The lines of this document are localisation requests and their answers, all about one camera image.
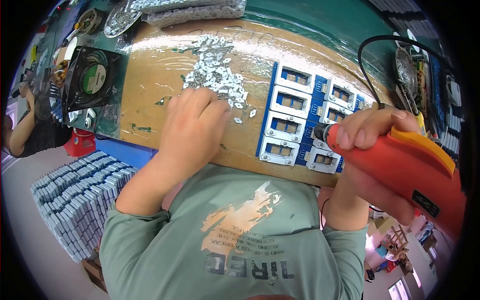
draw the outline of green t-shirt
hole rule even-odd
[[[312,187],[207,165],[169,211],[108,212],[100,261],[113,300],[360,299],[366,229],[319,229]]]

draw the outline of red stool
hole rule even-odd
[[[93,133],[77,129],[77,133],[72,131],[72,136],[68,142],[63,145],[67,153],[73,157],[84,156],[95,151],[95,136]]]

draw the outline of fingernail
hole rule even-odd
[[[346,132],[342,133],[342,136],[340,137],[340,142],[338,144],[342,149],[345,149],[348,147],[348,133]]]
[[[394,115],[395,117],[399,118],[399,119],[405,119],[407,117],[407,112],[404,111],[404,110],[394,110],[392,112],[392,115]]]
[[[357,137],[355,138],[355,146],[360,147],[363,145],[363,141],[365,141],[365,131],[362,129],[357,133]]]
[[[335,142],[337,144],[340,143],[340,137],[342,136],[342,133],[343,133],[343,127],[340,126],[340,128],[338,128],[338,130],[336,131],[336,139],[335,139]]]

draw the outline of stack of blue parts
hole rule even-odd
[[[109,205],[136,172],[97,151],[32,184],[40,215],[75,262],[91,256],[103,235]]]

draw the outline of orange electric screwdriver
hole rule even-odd
[[[441,147],[414,132],[394,127],[370,149],[341,149],[338,124],[318,123],[315,137],[383,185],[409,200],[432,223],[455,241],[460,237],[466,196],[460,174]]]

